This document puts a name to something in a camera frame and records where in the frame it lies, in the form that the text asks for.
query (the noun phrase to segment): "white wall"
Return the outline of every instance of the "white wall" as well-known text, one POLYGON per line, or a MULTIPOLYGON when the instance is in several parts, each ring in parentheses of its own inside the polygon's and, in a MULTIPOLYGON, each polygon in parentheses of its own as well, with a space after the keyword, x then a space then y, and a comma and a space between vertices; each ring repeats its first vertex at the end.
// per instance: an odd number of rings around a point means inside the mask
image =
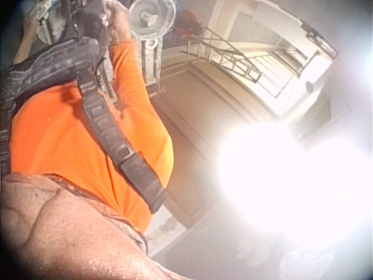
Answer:
POLYGON ((310 143, 330 137, 348 139, 372 152, 372 8, 370 1, 273 0, 320 32, 340 55, 322 90, 330 98, 332 121, 310 143))

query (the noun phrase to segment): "red object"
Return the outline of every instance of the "red object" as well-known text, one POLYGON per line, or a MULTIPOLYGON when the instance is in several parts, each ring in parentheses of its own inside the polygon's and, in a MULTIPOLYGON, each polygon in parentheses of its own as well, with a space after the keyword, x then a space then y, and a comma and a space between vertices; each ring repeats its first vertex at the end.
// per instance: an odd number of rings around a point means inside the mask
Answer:
POLYGON ((201 21, 189 10, 184 10, 176 15, 174 28, 176 33, 181 38, 190 38, 193 32, 190 30, 189 24, 201 24, 201 21))

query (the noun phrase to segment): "hand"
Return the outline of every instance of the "hand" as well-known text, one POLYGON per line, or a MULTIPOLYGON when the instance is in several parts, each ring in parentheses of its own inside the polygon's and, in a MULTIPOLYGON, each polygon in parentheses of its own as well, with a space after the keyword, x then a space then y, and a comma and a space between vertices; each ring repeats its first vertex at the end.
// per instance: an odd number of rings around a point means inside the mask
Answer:
POLYGON ((111 43, 119 44, 131 39, 128 11, 116 2, 107 2, 106 8, 111 43))
POLYGON ((34 43, 36 40, 37 30, 39 27, 39 19, 42 10, 38 7, 34 8, 31 13, 24 17, 23 20, 23 39, 34 43))

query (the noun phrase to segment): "metal railing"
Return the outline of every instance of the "metal railing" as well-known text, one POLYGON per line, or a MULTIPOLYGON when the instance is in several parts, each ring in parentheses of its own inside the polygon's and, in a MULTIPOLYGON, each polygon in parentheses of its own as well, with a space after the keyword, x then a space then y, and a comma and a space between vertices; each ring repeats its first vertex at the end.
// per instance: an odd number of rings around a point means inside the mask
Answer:
POLYGON ((282 50, 247 57, 208 27, 205 28, 204 37, 188 40, 185 53, 206 59, 230 73, 260 85, 274 98, 278 98, 294 76, 298 78, 302 71, 302 65, 296 69, 281 58, 281 55, 287 54, 282 50))

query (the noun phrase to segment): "person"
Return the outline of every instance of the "person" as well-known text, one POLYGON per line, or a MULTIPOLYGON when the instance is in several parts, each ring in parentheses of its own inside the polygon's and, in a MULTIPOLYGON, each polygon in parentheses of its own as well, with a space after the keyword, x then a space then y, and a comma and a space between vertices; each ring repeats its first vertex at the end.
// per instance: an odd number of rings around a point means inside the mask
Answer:
MULTIPOLYGON (((171 138, 152 107, 135 59, 128 15, 108 3, 115 120, 166 188, 171 138)), ((18 63, 36 38, 25 21, 18 63)), ((75 82, 30 98, 12 121, 12 173, 1 184, 2 241, 37 279, 184 279, 146 256, 152 213, 87 129, 75 82)))
POLYGON ((189 10, 176 14, 174 31, 181 39, 190 39, 203 33, 202 22, 189 10))

